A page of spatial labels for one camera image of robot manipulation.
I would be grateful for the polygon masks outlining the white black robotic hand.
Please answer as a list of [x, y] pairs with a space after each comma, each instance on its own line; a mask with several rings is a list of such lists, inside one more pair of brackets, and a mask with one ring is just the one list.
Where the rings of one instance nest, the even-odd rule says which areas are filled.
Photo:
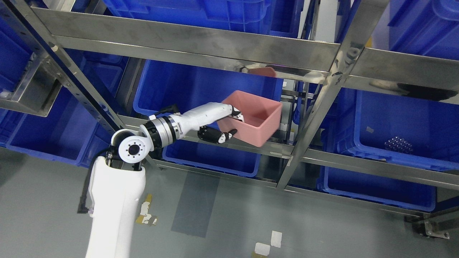
[[199, 139], [215, 144], [223, 144], [237, 133], [237, 129], [222, 132], [209, 127], [210, 124], [225, 118], [245, 122], [244, 116], [239, 109], [233, 105], [219, 102], [209, 102], [183, 114], [169, 115], [169, 121], [178, 126], [176, 131], [178, 133], [177, 139], [182, 139], [190, 131], [197, 131]]

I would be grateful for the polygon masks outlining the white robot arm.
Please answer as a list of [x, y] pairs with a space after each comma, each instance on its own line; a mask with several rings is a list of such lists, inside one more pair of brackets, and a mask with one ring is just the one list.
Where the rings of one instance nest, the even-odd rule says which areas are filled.
[[92, 218], [87, 258], [128, 258], [139, 200], [146, 185], [142, 161], [186, 133], [181, 114], [153, 116], [139, 129], [116, 131], [108, 150], [93, 159], [78, 213]]

